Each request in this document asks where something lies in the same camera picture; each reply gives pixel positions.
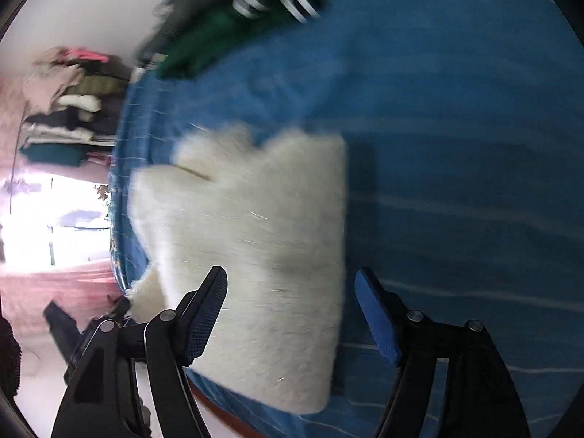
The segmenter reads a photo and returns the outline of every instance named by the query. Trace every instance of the blue gripper pad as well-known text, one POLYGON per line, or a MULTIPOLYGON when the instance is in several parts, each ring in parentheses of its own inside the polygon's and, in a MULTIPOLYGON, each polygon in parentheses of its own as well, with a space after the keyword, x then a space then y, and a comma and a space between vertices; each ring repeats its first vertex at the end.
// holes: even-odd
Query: blue gripper pad
POLYGON ((213 274, 214 269, 220 268, 211 269, 193 298, 193 301, 201 300, 201 303, 188 328, 184 352, 188 364, 192 364, 205 350, 227 295, 227 274, 223 269, 213 274))
POLYGON ((399 348, 396 327, 381 299, 383 292, 383 287, 372 273, 361 269, 355 274, 355 295, 379 353, 397 366, 402 351, 399 348))

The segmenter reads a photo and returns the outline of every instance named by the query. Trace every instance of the pink curtain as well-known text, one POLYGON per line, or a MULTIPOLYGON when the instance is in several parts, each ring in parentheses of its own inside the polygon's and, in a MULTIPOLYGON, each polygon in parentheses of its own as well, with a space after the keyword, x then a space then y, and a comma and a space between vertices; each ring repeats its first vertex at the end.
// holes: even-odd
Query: pink curtain
MULTIPOLYGON (((26 109, 26 99, 22 93, 21 77, 2 77, 0 74, 0 178, 11 175, 14 148, 22 115, 26 109)), ((23 158, 17 153, 16 166, 23 158)))
POLYGON ((49 330, 43 309, 51 300, 75 318, 78 328, 83 330, 90 318, 107 311, 108 295, 121 294, 110 260, 49 272, 0 272, 0 293, 2 315, 18 337, 49 330))

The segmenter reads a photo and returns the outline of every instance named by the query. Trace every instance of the striped blue fabric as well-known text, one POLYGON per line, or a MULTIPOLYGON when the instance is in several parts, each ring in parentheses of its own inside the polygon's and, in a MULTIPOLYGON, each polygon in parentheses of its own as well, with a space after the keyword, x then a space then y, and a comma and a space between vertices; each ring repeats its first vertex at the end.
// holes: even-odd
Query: striped blue fabric
MULTIPOLYGON (((266 438, 369 437, 394 369, 352 288, 369 266, 436 321, 483 321, 541 438, 584 381, 584 49, 550 0, 328 0, 192 81, 130 89, 112 169, 123 286, 147 265, 127 215, 132 170, 190 130, 341 131, 348 146, 347 301, 332 397, 293 416, 192 374, 266 438)), ((433 436, 438 364, 422 437, 433 436)))

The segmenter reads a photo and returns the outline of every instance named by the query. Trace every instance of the pink clothing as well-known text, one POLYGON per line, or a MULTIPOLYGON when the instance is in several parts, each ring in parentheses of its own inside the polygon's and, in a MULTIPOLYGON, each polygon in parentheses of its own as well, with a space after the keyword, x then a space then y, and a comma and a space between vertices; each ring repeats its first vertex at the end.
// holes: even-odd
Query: pink clothing
POLYGON ((59 64, 70 61, 101 61, 109 62, 109 57, 100 52, 88 51, 85 48, 51 48, 39 52, 34 57, 35 64, 59 64))
POLYGON ((38 66, 22 84, 24 97, 30 104, 30 115, 39 112, 51 113, 54 103, 63 95, 66 88, 80 83, 83 75, 83 69, 77 65, 38 66))
POLYGON ((87 153, 87 162, 109 167, 112 165, 112 155, 100 152, 87 153))
POLYGON ((109 57, 99 52, 88 51, 85 48, 72 48, 65 52, 66 61, 100 61, 106 63, 109 57))

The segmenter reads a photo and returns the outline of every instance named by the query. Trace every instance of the teal cloth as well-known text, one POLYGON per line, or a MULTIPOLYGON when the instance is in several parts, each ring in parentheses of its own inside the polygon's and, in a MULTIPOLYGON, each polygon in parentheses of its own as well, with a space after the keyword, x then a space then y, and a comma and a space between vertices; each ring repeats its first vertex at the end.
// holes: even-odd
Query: teal cloth
POLYGON ((31 163, 51 163, 62 166, 81 166, 87 153, 95 151, 90 145, 64 145, 60 143, 38 143, 22 147, 20 152, 31 163))

